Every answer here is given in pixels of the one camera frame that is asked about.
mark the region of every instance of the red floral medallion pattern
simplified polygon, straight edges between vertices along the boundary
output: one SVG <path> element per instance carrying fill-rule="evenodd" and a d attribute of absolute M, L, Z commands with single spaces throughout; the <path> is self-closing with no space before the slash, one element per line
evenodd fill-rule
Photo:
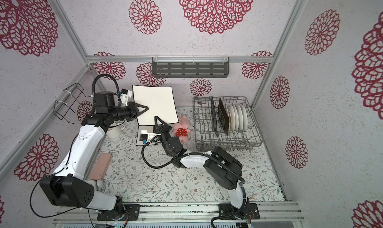
<path fill-rule="evenodd" d="M 275 109 L 281 109 L 286 105 L 290 96 L 290 85 L 284 76 L 275 78 L 270 89 L 270 101 Z"/>
<path fill-rule="evenodd" d="M 266 56 L 269 57 L 272 54 L 266 51 L 259 51 L 257 53 L 253 53 L 252 56 Z M 242 65 L 242 73 L 245 77 L 250 79 L 257 79 L 263 77 L 266 68 L 268 67 L 268 63 L 265 62 L 246 62 Z"/>
<path fill-rule="evenodd" d="M 20 180 L 37 181 L 50 173 L 58 156 L 59 147 L 55 139 L 43 134 L 13 173 Z"/>
<path fill-rule="evenodd" d="M 363 36 L 354 58 L 355 92 L 363 98 L 363 106 L 377 111 L 383 120 L 383 12 L 373 29 Z"/>
<path fill-rule="evenodd" d="M 1 218 L 3 217 L 4 213 L 5 213 L 5 211 L 4 211 L 4 202 L 2 202 L 1 196 L 0 196 L 0 224 L 1 224 Z"/>
<path fill-rule="evenodd" d="M 47 0 L 0 0 L 0 40 L 22 55 L 49 53 L 58 23 Z"/>
<path fill-rule="evenodd" d="M 114 56 L 110 53 L 101 52 L 96 53 L 95 56 Z M 96 71 L 99 74 L 112 75 L 116 80 L 120 80 L 125 76 L 125 67 L 122 62 L 95 62 L 93 63 Z"/>
<path fill-rule="evenodd" d="M 307 53 L 317 55 L 325 51 L 336 38 L 340 22 L 335 10 L 330 9 L 319 15 L 307 31 L 304 43 Z"/>
<path fill-rule="evenodd" d="M 366 200 L 359 203 L 353 209 L 352 218 L 354 228 L 382 228 L 383 227 L 383 204 L 376 200 L 374 202 Z"/>
<path fill-rule="evenodd" d="M 130 21 L 143 34 L 153 34 L 162 24 L 161 12 L 152 0 L 133 0 L 129 8 Z"/>
<path fill-rule="evenodd" d="M 165 78 L 155 78 L 152 74 L 152 64 L 147 62 L 140 64 L 137 68 L 137 78 L 141 84 L 149 87 L 161 87 L 166 79 Z"/>
<path fill-rule="evenodd" d="M 184 16 L 200 32 L 223 33 L 241 22 L 253 0 L 179 0 Z"/>
<path fill-rule="evenodd" d="M 299 137 L 292 136 L 286 143 L 286 156 L 290 164 L 295 168 L 303 168 L 308 160 L 306 144 Z"/>
<path fill-rule="evenodd" d="M 203 78 L 198 78 L 191 82 L 190 91 L 195 96 L 205 96 L 211 91 L 211 83 Z"/>
<path fill-rule="evenodd" d="M 79 107 L 77 108 L 77 118 L 79 119 L 79 122 L 82 122 L 84 120 L 85 116 L 88 115 L 90 110 L 92 109 L 92 103 L 89 101 L 83 101 L 80 103 Z"/>

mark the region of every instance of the plush toy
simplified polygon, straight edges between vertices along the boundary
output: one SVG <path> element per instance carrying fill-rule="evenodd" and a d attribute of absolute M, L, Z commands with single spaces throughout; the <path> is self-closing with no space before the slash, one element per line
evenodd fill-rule
<path fill-rule="evenodd" d="M 178 118 L 178 123 L 173 125 L 173 135 L 178 136 L 181 142 L 187 143 L 189 141 L 188 133 L 191 132 L 189 128 L 190 123 L 187 116 Z"/>

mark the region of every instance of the black mounting plate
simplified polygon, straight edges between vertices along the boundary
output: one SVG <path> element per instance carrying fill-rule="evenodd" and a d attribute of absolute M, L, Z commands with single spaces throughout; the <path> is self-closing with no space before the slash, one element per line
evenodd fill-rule
<path fill-rule="evenodd" d="M 226 216 L 234 213 L 233 206 L 230 203 L 218 204 L 219 216 Z M 237 219 L 242 220 L 258 220 L 260 218 L 258 207 L 255 203 L 247 202 L 245 208 L 236 215 Z M 224 218 L 223 220 L 235 220 L 235 217 Z"/>
<path fill-rule="evenodd" d="M 129 213 L 129 219 L 130 220 L 137 220 L 138 215 L 140 213 L 140 205 L 124 205 L 125 210 Z M 113 221 L 110 217 L 108 217 L 105 214 L 98 214 L 97 217 L 98 221 Z"/>

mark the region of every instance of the white square lid with black edge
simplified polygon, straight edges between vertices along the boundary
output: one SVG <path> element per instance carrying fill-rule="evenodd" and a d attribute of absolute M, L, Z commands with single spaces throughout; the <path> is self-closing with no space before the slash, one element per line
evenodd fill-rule
<path fill-rule="evenodd" d="M 139 126 L 154 126 L 154 117 L 158 116 L 167 124 L 178 123 L 175 111 L 172 87 L 146 87 L 133 85 L 135 103 L 149 107 L 149 110 L 137 117 Z"/>

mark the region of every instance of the black cable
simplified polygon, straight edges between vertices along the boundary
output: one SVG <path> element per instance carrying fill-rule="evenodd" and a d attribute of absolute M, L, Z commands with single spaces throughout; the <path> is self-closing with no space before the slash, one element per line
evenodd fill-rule
<path fill-rule="evenodd" d="M 92 224 L 93 228 L 95 228 L 95 226 L 93 225 L 92 219 L 90 218 L 89 209 L 88 209 L 88 215 L 89 215 L 89 220 L 90 220 L 90 223 Z"/>
<path fill-rule="evenodd" d="M 225 164 L 223 164 L 222 162 L 220 162 L 218 159 L 216 159 L 216 158 L 214 158 L 214 157 L 212 157 L 211 155 L 208 155 L 208 154 L 206 154 L 206 153 L 196 153 L 196 152 L 187 153 L 187 154 L 181 155 L 181 156 L 179 156 L 179 157 L 177 157 L 177 158 L 173 158 L 173 159 L 171 159 L 169 162 L 165 163 L 164 165 L 161 165 L 161 166 L 152 166 L 151 164 L 149 164 L 149 163 L 146 161 L 145 156 L 144 156 L 144 149 L 145 149 L 146 145 L 149 145 L 149 144 L 150 144 L 150 142 L 146 143 L 146 144 L 142 147 L 142 149 L 141 149 L 141 156 L 142 156 L 142 159 L 144 160 L 144 162 L 145 162 L 149 167 L 151 167 L 151 168 L 153 168 L 153 169 L 164 168 L 164 167 L 170 165 L 171 163 L 173 163 L 173 162 L 175 162 L 175 161 L 178 161 L 178 160 L 180 160 L 180 159 L 182 159 L 182 158 L 184 158 L 184 157 L 187 157 L 187 156 L 189 156 L 189 155 L 200 155 L 200 156 L 205 156 L 205 157 L 209 158 L 210 160 L 214 161 L 215 163 L 217 163 L 218 165 L 220 165 L 224 170 L 226 170 L 226 171 L 232 173 L 236 178 L 238 178 L 238 179 L 242 182 L 242 184 L 245 184 L 245 180 L 244 180 L 240 175 L 238 175 L 237 173 L 235 173 L 235 172 L 233 172 L 232 170 L 230 170 Z"/>
<path fill-rule="evenodd" d="M 69 163 L 70 153 L 72 152 L 72 146 L 73 146 L 74 140 L 77 138 L 77 136 L 78 136 L 78 134 L 74 137 L 74 139 L 73 139 L 73 141 L 72 141 L 72 144 L 70 145 L 69 155 L 68 155 L 68 160 L 67 160 L 67 163 L 66 163 L 65 165 L 68 165 L 68 163 Z M 62 168 L 60 171 L 58 171 L 58 172 L 56 172 L 56 173 L 53 173 L 53 174 L 51 174 L 51 175 L 48 175 L 48 176 L 45 176 L 45 177 L 41 178 L 40 180 L 38 180 L 38 181 L 36 182 L 36 185 L 33 187 L 32 192 L 31 192 L 31 195 L 30 195 L 30 197 L 29 197 L 29 206 L 31 207 L 32 212 L 33 212 L 36 216 L 38 216 L 38 217 L 40 217 L 40 218 L 49 218 L 49 217 L 54 217 L 54 216 L 57 216 L 57 215 L 64 214 L 65 212 L 68 212 L 68 211 L 71 211 L 71 210 L 74 210 L 74 209 L 77 209 L 77 208 L 78 208 L 78 207 L 75 207 L 75 208 L 66 210 L 66 211 L 64 211 L 64 212 L 55 214 L 55 215 L 41 216 L 41 215 L 37 214 L 37 213 L 34 211 L 33 207 L 32 207 L 32 194 L 33 194 L 33 192 L 35 191 L 37 185 L 40 183 L 40 181 L 41 181 L 42 179 L 46 178 L 46 177 L 49 177 L 49 176 L 52 176 L 52 175 L 55 175 L 55 174 L 61 172 L 62 170 L 64 170 L 64 168 Z"/>
<path fill-rule="evenodd" d="M 98 75 L 97 77 L 94 78 L 93 83 L 92 83 L 93 108 L 96 105 L 96 98 L 95 98 L 95 94 L 96 94 L 96 89 L 95 89 L 96 82 L 101 77 L 109 77 L 109 78 L 111 78 L 113 80 L 113 82 L 116 85 L 116 89 L 117 89 L 116 95 L 118 97 L 118 106 L 121 106 L 121 98 L 119 96 L 119 88 L 118 88 L 118 83 L 117 83 L 116 79 L 112 75 L 109 75 L 109 74 L 100 74 L 100 75 Z"/>
<path fill-rule="evenodd" d="M 122 125 L 125 123 L 126 120 L 124 120 L 121 124 L 118 124 L 118 125 L 115 125 L 115 126 L 110 126 L 109 128 L 113 128 L 113 127 L 116 127 L 116 126 L 119 126 L 119 125 Z"/>
<path fill-rule="evenodd" d="M 242 193 L 243 193 L 243 202 L 242 202 L 242 206 L 241 206 L 236 212 L 234 212 L 234 213 L 232 213 L 232 214 L 224 215 L 224 216 L 216 216 L 216 217 L 212 218 L 212 220 L 210 221 L 210 223 L 211 223 L 211 226 L 212 226 L 213 228 L 217 228 L 217 227 L 213 224 L 213 221 L 218 220 L 218 219 L 225 219 L 225 218 L 229 218 L 229 217 L 235 216 L 235 215 L 237 215 L 239 212 L 241 212 L 241 211 L 243 210 L 243 208 L 245 208 L 245 206 L 246 206 L 246 201 L 247 201 L 245 188 L 243 188 L 243 186 L 242 186 L 241 183 L 240 183 L 239 185 L 241 185 L 241 190 L 242 190 Z"/>

